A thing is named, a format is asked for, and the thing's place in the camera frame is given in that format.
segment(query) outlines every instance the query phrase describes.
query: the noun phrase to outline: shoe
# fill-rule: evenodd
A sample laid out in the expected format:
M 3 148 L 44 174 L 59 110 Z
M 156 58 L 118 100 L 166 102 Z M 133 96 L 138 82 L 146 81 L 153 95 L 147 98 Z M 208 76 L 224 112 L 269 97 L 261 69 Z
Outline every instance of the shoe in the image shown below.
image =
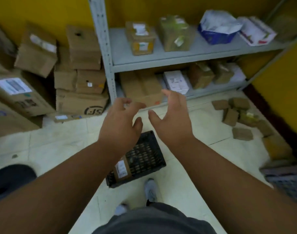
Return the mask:
M 150 202 L 157 202 L 157 184 L 150 178 L 144 183 L 145 197 Z
M 127 204 L 120 204 L 116 207 L 114 216 L 122 215 L 129 211 L 129 206 Z

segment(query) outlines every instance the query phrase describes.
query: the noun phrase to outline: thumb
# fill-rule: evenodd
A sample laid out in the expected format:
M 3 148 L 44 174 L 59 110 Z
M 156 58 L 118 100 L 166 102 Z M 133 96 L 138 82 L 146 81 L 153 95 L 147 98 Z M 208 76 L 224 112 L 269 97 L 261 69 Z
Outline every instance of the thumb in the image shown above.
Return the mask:
M 159 116 L 153 110 L 148 111 L 148 118 L 152 124 L 152 126 L 156 129 L 158 124 L 162 121 Z
M 136 134 L 140 137 L 143 128 L 142 118 L 138 117 L 133 124 L 133 129 L 135 130 Z

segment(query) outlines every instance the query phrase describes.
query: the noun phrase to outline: gray metal shelving unit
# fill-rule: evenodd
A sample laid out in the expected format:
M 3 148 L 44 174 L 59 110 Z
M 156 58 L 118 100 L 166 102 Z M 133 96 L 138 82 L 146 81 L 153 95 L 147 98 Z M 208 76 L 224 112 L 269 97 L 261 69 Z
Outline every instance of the gray metal shelving unit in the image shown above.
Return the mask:
M 275 9 L 267 18 L 273 15 L 275 11 L 286 0 L 281 0 Z M 239 56 L 257 52 L 265 52 L 272 50 L 283 50 L 269 61 L 260 71 L 251 79 L 241 82 L 229 82 L 223 85 L 210 84 L 205 89 L 193 90 L 192 88 L 186 94 L 187 99 L 197 98 L 200 96 L 218 93 L 231 89 L 243 90 L 256 77 L 258 77 L 271 64 L 284 55 L 295 43 L 297 39 L 291 43 L 280 43 L 272 41 L 268 45 L 251 47 L 240 36 L 236 35 L 229 44 L 209 45 L 200 34 L 196 34 L 195 41 L 189 51 L 165 52 L 162 43 L 157 38 L 154 44 L 153 54 L 134 56 L 132 55 L 130 45 L 125 36 L 124 28 L 108 28 L 106 9 L 104 0 L 89 0 L 92 18 L 96 34 L 99 39 L 102 51 L 103 63 L 108 83 L 111 101 L 115 98 L 124 96 L 119 85 L 115 83 L 115 73 L 129 70 L 138 70 L 151 67 L 159 67 L 173 65 L 186 62 L 194 62 L 200 60 L 210 60 L 215 58 Z

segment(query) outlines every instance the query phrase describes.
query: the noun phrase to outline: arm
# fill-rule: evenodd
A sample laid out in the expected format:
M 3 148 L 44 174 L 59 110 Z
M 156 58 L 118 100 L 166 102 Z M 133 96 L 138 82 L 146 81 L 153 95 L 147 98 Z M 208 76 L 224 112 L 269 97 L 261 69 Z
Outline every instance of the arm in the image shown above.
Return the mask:
M 132 119 L 145 104 L 118 98 L 97 142 L 0 201 L 0 233 L 68 233 L 99 185 L 142 131 Z
M 297 203 L 197 140 L 185 97 L 163 92 L 168 96 L 165 117 L 149 110 L 149 119 L 226 232 L 297 233 Z

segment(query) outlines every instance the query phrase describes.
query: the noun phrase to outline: black basket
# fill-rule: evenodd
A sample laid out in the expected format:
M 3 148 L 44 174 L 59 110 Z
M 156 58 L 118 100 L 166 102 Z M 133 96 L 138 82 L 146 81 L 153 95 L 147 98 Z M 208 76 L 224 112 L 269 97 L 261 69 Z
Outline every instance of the black basket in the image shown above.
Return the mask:
M 111 171 L 106 176 L 106 184 L 110 188 L 144 177 L 166 166 L 153 131 L 142 133 L 135 147 L 126 153 L 126 158 L 132 177 L 116 182 L 114 172 Z

